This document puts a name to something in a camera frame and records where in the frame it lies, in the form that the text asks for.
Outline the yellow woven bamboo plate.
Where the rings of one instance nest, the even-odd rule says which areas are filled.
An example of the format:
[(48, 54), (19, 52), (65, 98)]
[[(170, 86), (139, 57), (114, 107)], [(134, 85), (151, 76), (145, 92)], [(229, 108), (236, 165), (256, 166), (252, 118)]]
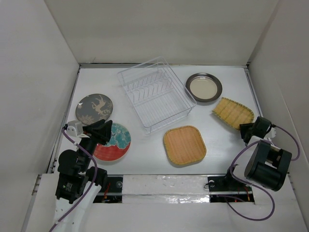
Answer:
[(254, 113), (250, 108), (225, 97), (221, 98), (212, 113), (238, 131), (241, 124), (249, 124), (254, 120)]

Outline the dark rimmed cream plate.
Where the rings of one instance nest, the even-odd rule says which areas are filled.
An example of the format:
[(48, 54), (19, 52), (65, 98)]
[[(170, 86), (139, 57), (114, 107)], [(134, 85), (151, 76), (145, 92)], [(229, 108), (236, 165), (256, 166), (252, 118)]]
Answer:
[(217, 100), (223, 91), (220, 80), (209, 73), (195, 73), (185, 84), (186, 88), (197, 102), (208, 103)]

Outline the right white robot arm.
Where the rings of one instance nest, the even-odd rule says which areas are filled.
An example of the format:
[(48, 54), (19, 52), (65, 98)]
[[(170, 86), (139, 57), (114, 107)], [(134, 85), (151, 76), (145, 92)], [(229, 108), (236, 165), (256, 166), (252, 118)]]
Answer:
[[(241, 182), (249, 184), (250, 181), (272, 191), (279, 191), (282, 188), (292, 161), (292, 153), (273, 145), (266, 139), (276, 127), (270, 120), (261, 116), (257, 117), (254, 123), (240, 124), (240, 134), (245, 148), (228, 168), (227, 175), (223, 178), (225, 188), (234, 190)], [(236, 160), (247, 151), (251, 155), (244, 170), (247, 181), (242, 181), (233, 171)]]

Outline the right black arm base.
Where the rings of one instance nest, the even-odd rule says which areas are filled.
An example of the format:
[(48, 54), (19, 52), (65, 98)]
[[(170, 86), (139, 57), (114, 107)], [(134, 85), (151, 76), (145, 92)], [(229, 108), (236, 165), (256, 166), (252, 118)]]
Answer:
[(254, 202), (251, 187), (223, 175), (208, 176), (204, 189), (209, 191), (211, 203)]

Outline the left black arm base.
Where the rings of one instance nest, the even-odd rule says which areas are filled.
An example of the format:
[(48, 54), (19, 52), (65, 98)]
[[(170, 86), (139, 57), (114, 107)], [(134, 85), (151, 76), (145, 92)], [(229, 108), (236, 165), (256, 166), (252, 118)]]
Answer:
[(108, 185), (95, 197), (93, 203), (122, 203), (122, 175), (109, 175)]

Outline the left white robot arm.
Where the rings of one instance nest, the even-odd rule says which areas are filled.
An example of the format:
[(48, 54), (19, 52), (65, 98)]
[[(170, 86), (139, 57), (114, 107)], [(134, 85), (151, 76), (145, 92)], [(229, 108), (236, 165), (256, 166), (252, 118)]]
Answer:
[(94, 152), (98, 144), (110, 141), (112, 120), (101, 119), (88, 126), (70, 121), (61, 132), (77, 148), (58, 157), (56, 208), (50, 231), (80, 232), (95, 197), (109, 187), (107, 171), (98, 167)]

